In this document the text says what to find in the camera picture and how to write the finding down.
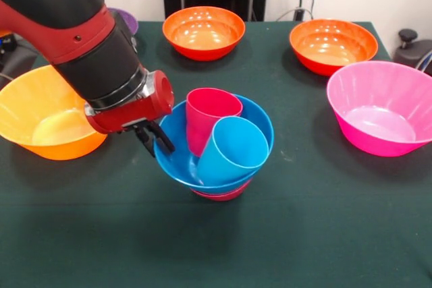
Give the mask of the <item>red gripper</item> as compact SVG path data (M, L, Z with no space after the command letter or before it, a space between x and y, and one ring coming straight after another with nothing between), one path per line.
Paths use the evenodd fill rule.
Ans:
M141 121L153 121L172 112L174 95L167 76L156 70L147 73L145 84L130 100L117 107L96 111L86 104L86 118L90 125L101 134L122 132ZM164 152L174 152L175 146L156 122L148 124L148 130ZM155 157L153 140L142 127L135 127L134 132L148 153Z

